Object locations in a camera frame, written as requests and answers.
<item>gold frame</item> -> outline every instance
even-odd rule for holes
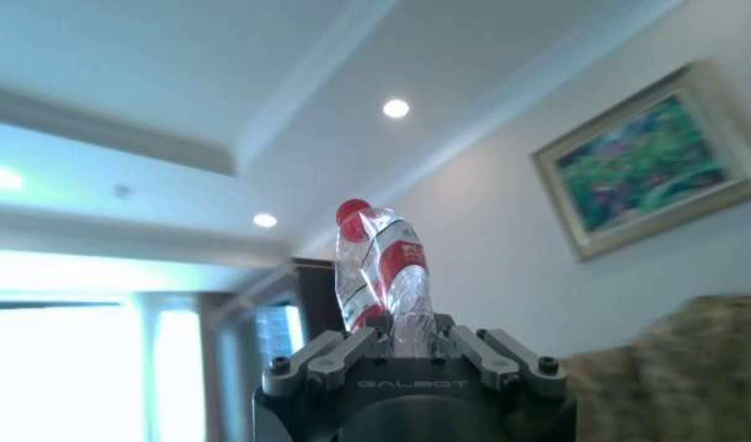
[[[713,81],[709,63],[689,64],[534,153],[533,159],[542,184],[581,261],[751,198],[751,146],[737,125],[733,112],[726,109],[728,100],[722,93],[722,88]],[[625,225],[604,232],[589,233],[568,194],[556,162],[670,95],[680,96],[732,178],[690,199],[664,207]]]

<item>picture frame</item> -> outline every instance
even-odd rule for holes
[[[664,77],[533,160],[581,261],[751,198],[751,145],[710,62]]]

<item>white wall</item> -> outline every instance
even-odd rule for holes
[[[578,263],[530,154],[712,58],[751,122],[751,0],[689,0],[390,205],[426,245],[436,309],[537,351],[625,342],[690,298],[751,292],[751,202]]]

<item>window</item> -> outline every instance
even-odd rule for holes
[[[269,364],[275,357],[293,355],[305,345],[300,309],[295,306],[264,307],[256,318],[261,361]]]
[[[0,441],[144,439],[133,308],[0,309]]]
[[[205,440],[195,304],[133,300],[0,304],[0,441]]]
[[[205,439],[204,373],[199,315],[189,310],[161,312],[155,345],[160,440]]]

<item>recessed ceiling light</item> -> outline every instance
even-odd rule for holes
[[[15,170],[0,167],[0,191],[19,191],[24,187],[24,179]]]
[[[272,228],[277,226],[277,218],[269,214],[257,214],[253,216],[253,224],[259,227]]]
[[[402,99],[390,99],[384,104],[384,115],[389,118],[402,118],[409,114],[409,103]]]

